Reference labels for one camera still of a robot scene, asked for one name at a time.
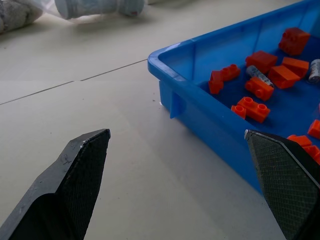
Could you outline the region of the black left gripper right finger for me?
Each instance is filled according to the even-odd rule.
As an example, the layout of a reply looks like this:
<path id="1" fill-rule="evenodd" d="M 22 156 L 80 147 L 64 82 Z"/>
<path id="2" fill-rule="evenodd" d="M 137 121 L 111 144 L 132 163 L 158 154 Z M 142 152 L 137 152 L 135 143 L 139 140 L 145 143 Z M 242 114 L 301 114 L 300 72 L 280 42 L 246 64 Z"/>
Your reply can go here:
<path id="1" fill-rule="evenodd" d="M 320 166 L 297 142 L 244 134 L 264 199 L 287 240 L 320 238 Z"/>

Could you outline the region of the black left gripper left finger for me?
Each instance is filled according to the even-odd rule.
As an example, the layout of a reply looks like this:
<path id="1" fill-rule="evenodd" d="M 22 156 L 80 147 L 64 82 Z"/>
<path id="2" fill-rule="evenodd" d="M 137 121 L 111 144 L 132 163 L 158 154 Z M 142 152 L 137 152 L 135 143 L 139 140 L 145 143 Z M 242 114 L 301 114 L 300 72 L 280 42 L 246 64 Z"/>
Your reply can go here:
<path id="1" fill-rule="evenodd" d="M 0 227 L 2 240 L 82 240 L 99 195 L 109 129 L 72 139 Z"/>

